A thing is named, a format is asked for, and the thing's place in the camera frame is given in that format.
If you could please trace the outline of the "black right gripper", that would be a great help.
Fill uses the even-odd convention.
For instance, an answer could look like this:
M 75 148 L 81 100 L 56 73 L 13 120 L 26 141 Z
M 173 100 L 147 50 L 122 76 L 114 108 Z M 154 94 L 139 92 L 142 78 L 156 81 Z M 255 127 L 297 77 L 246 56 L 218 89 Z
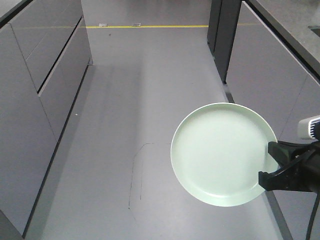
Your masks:
M 266 191 L 320 191 L 320 142 L 309 144 L 270 141 L 268 153 L 280 168 L 258 172 L 258 184 Z

